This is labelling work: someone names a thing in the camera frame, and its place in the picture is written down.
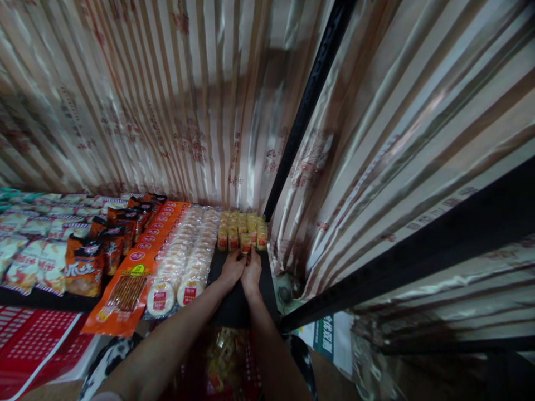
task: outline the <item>red snack package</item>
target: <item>red snack package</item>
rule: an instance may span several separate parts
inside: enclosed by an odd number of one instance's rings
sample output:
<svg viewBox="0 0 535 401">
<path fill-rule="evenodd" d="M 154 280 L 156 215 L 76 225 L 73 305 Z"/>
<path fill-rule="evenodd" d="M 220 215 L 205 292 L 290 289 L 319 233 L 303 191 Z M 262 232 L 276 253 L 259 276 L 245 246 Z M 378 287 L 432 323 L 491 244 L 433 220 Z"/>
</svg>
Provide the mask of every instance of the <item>red snack package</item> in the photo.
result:
<svg viewBox="0 0 535 401">
<path fill-rule="evenodd" d="M 124 235 L 124 250 L 126 255 L 130 248 L 136 243 L 141 236 L 141 229 L 139 228 L 139 211 L 135 209 L 112 209 L 108 208 L 108 223 L 112 226 L 126 227 Z"/>
<path fill-rule="evenodd" d="M 104 273 L 113 276 L 121 263 L 126 227 L 110 227 L 102 230 L 98 239 L 104 241 Z"/>
<path fill-rule="evenodd" d="M 66 291 L 88 297 L 100 295 L 104 267 L 104 244 L 71 235 L 65 254 Z"/>
</svg>

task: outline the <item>striped fabric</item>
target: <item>striped fabric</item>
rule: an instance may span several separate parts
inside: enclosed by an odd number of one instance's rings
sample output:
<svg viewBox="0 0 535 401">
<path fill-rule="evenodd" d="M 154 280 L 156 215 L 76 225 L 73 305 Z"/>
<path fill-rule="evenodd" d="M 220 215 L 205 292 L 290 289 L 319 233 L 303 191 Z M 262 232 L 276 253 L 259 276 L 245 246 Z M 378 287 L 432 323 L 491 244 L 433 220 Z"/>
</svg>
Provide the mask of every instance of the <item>striped fabric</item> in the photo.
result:
<svg viewBox="0 0 535 401">
<path fill-rule="evenodd" d="M 0 185 L 149 190 L 261 212 L 331 6 L 1 1 Z M 535 154 L 534 14 L 521 0 L 357 3 L 270 225 L 275 272 L 302 283 L 295 297 Z M 426 285 L 442 288 L 456 269 Z M 487 284 L 455 291 L 479 299 Z M 430 302 L 453 321 L 440 294 L 406 306 Z"/>
</svg>

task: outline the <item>finger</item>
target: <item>finger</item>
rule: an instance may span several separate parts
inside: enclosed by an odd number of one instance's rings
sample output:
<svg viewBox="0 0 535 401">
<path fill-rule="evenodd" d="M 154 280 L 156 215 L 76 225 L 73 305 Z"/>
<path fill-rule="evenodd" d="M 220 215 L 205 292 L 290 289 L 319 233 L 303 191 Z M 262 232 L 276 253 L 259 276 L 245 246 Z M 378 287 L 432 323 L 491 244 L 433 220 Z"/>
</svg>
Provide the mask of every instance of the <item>finger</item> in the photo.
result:
<svg viewBox="0 0 535 401">
<path fill-rule="evenodd" d="M 240 255 L 240 250 L 235 250 L 234 252 L 228 254 L 227 260 L 236 262 L 239 255 Z"/>
</svg>

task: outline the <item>black tray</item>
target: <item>black tray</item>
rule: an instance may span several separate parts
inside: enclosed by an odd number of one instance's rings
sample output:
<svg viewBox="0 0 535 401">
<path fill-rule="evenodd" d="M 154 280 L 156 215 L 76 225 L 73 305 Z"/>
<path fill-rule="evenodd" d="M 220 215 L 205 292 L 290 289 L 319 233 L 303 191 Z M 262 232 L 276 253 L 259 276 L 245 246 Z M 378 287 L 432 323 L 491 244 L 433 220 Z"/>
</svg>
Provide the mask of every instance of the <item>black tray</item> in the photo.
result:
<svg viewBox="0 0 535 401">
<path fill-rule="evenodd" d="M 96 304 L 99 303 L 104 288 L 106 288 L 106 285 L 108 285 L 110 281 L 110 276 L 104 276 L 102 291 L 100 292 L 101 295 L 95 298 L 74 295 L 68 292 L 59 297 L 37 288 L 34 288 L 30 295 L 23 296 L 17 291 L 0 287 L 0 305 L 89 313 L 93 310 Z"/>
<path fill-rule="evenodd" d="M 264 298 L 264 303 L 273 321 L 277 322 L 278 310 L 271 278 L 271 268 L 267 251 L 257 251 L 262 260 L 262 273 L 260 275 L 260 293 Z M 227 253 L 216 250 L 213 255 L 210 274 L 208 275 L 207 286 L 216 281 L 221 275 L 223 264 L 227 259 Z M 251 327 L 249 317 L 249 306 L 245 298 L 244 289 L 238 281 L 232 291 L 223 299 L 219 309 L 213 316 L 210 324 L 213 326 L 223 326 L 233 329 L 248 329 Z"/>
</svg>

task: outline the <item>black metal pole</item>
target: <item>black metal pole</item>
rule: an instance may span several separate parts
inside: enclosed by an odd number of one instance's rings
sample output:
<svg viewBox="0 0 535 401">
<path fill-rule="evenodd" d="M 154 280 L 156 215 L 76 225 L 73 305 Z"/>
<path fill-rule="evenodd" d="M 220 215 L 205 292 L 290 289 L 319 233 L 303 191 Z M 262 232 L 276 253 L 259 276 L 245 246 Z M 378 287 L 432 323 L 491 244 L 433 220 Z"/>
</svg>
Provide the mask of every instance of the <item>black metal pole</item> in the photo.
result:
<svg viewBox="0 0 535 401">
<path fill-rule="evenodd" d="M 284 316 L 282 331 L 368 301 L 535 232 L 535 157 Z"/>
<path fill-rule="evenodd" d="M 325 80 L 329 75 L 330 67 L 333 64 L 334 57 L 346 32 L 355 4 L 357 4 L 357 0 L 336 0 L 334 2 L 327 26 L 323 32 L 318 53 L 316 54 L 314 64 L 312 64 L 312 70 L 310 71 L 307 86 L 301 98 L 294 124 L 291 126 L 288 141 L 284 148 L 275 181 L 271 187 L 266 208 L 264 209 L 264 218 L 267 222 L 271 220 L 271 216 L 275 211 L 280 193 L 283 191 L 284 183 L 290 173 L 291 165 L 297 155 L 299 145 L 303 140 Z"/>
</svg>

